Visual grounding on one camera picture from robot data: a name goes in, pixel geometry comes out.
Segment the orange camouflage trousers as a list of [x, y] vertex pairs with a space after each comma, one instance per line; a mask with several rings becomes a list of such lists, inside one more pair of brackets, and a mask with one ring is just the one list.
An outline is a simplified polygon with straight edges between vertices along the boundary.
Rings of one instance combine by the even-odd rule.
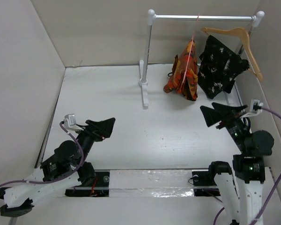
[[198, 98], [198, 65], [196, 58], [195, 42], [191, 40], [180, 55], [176, 55], [169, 80], [163, 91], [170, 93], [175, 91], [187, 100], [196, 101]]

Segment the pink wire hanger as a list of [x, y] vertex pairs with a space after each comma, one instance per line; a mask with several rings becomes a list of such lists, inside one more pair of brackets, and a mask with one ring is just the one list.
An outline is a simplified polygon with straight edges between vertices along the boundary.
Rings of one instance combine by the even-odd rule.
[[193, 42], [194, 42], [194, 37], [195, 37], [195, 33], [196, 33], [196, 26], [197, 26], [197, 23], [198, 23], [198, 21], [199, 21], [199, 16], [200, 16], [200, 15], [198, 14], [198, 15], [197, 15], [196, 22], [195, 22], [194, 29], [193, 29], [192, 38], [191, 38], [191, 45], [190, 45], [190, 47], [189, 47], [189, 53], [188, 53], [188, 58], [187, 58], [187, 61], [186, 61], [185, 72], [184, 72], [182, 84], [185, 82], [185, 79], [186, 79], [187, 68], [188, 68], [188, 64], [189, 64], [189, 60], [190, 60], [190, 56], [191, 56], [192, 45], [193, 45]]

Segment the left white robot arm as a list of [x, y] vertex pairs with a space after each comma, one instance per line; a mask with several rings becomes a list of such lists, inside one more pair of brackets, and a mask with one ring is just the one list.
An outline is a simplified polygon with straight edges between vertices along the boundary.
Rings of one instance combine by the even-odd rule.
[[31, 212], [37, 202], [55, 192], [96, 183], [95, 169], [86, 158], [95, 142], [110, 138], [115, 121], [115, 118], [87, 120], [85, 125], [78, 125], [74, 114], [66, 115], [59, 126], [70, 138], [30, 176], [0, 185], [0, 199], [4, 201], [0, 215], [17, 218]]

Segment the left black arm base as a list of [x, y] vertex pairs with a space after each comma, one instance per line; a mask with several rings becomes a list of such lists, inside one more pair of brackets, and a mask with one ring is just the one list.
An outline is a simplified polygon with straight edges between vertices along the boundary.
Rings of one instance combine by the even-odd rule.
[[65, 190], [67, 197], [109, 197], [110, 171], [96, 171], [96, 179], [88, 186], [80, 185]]

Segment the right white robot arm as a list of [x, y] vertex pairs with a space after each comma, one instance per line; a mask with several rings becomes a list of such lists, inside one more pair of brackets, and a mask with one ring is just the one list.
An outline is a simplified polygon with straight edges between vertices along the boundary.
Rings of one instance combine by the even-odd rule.
[[229, 225], [262, 225], [262, 193], [266, 180], [264, 157], [272, 154], [274, 138], [265, 130], [251, 132], [245, 118], [262, 112], [263, 103], [252, 100], [249, 112], [246, 105], [233, 107], [212, 103], [201, 106], [206, 125], [225, 128], [240, 153], [233, 156], [232, 164], [213, 161], [208, 168], [207, 179], [217, 185]]

